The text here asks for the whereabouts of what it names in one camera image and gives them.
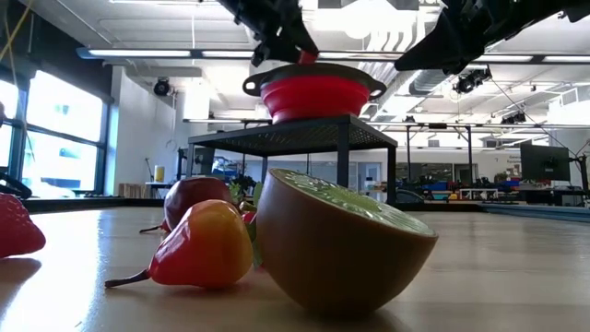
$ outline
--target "metal table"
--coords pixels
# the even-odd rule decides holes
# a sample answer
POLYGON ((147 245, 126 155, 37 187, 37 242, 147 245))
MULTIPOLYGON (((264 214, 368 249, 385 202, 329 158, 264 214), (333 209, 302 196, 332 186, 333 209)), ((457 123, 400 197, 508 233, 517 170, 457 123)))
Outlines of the metal table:
MULTIPOLYGON (((263 158, 262 181, 266 177, 268 157, 295 154, 337 152, 336 183, 348 187, 348 153, 352 150, 387 149, 387 204, 395 203, 395 150, 397 142, 365 124, 355 116, 303 120, 235 130, 188 139, 188 160, 194 158, 195 146, 218 148, 263 158)), ((191 174, 193 163, 187 162, 191 174)))

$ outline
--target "apple stem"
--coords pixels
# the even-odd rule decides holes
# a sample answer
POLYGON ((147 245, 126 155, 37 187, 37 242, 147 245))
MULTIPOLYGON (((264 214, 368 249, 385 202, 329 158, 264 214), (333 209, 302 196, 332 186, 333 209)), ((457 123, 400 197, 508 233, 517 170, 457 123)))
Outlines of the apple stem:
POLYGON ((161 225, 160 226, 154 226, 154 227, 151 227, 151 228, 148 228, 148 229, 140 230, 139 233, 141 234, 141 233, 144 233, 144 232, 147 232, 147 231, 157 231, 157 230, 159 230, 161 228, 162 228, 161 225))

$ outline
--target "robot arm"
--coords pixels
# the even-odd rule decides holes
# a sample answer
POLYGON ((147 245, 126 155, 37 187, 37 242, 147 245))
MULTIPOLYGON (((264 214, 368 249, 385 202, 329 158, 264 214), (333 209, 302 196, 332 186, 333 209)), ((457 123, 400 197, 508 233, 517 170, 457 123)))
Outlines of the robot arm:
POLYGON ((590 0, 443 0, 434 30, 395 62, 397 70, 459 74, 496 42, 560 11, 571 22, 590 14, 590 0))
MULTIPOLYGON (((486 47, 560 11, 571 22, 590 14, 590 0, 442 0, 436 28, 395 62, 397 70, 461 72, 486 47)), ((219 0, 254 32, 260 44, 252 64, 265 60, 299 63, 318 49, 303 25, 298 0, 219 0)))
POLYGON ((289 63, 314 60, 319 50, 303 25, 298 0, 219 0, 235 17, 254 32, 260 44, 252 64, 265 60, 289 63))

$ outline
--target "window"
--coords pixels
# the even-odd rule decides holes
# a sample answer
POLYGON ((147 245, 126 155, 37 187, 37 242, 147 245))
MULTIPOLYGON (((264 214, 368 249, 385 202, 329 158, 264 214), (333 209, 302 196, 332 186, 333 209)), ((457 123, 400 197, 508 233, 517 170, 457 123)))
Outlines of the window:
POLYGON ((37 197, 100 191, 106 144, 102 100, 38 71, 30 81, 22 182, 37 197))
POLYGON ((96 147, 60 137, 29 132, 29 142, 25 147, 22 182, 33 190, 35 188, 38 191, 42 190, 43 193, 49 191, 49 186, 46 184, 69 190, 92 191, 96 174, 96 158, 96 147))
POLYGON ((29 124, 98 142, 101 118, 100 98, 42 71, 30 81, 29 124))
POLYGON ((18 88, 13 84, 0 80, 0 101, 4 104, 4 112, 8 119, 17 114, 18 88))
POLYGON ((4 124, 2 128, 0 128, 0 167, 8 167, 11 140, 12 127, 4 124))
MULTIPOLYGON (((5 116, 8 119, 13 119, 17 114, 18 88, 0 80, 0 101, 4 104, 5 116)), ((0 128, 0 167, 8 167, 11 142, 12 127, 4 124, 0 128)))

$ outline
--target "white wall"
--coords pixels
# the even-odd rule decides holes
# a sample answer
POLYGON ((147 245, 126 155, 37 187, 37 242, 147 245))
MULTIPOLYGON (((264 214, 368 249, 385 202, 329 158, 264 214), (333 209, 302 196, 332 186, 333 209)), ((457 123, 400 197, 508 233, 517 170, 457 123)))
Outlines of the white wall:
POLYGON ((140 87, 121 67, 113 70, 105 194, 117 195, 119 184, 149 181, 146 158, 152 168, 165 167, 165 182, 176 176, 177 149, 187 147, 189 136, 202 126, 183 123, 182 108, 172 109, 140 87))
MULTIPOLYGON (((549 104, 548 119, 553 124, 588 125, 590 124, 589 106, 590 101, 574 102, 561 106, 561 100, 556 98, 549 104)), ((590 130, 552 130, 551 135, 553 138, 549 140, 549 144, 552 147, 561 147, 563 144, 571 152, 578 153, 578 156, 590 156, 590 145, 586 144, 590 141, 590 130)), ((590 167, 586 166, 586 170, 590 173, 590 167)), ((575 162, 570 163, 570 176, 572 185, 582 186, 582 175, 579 165, 575 162)), ((555 182, 555 185, 569 184, 555 182)))

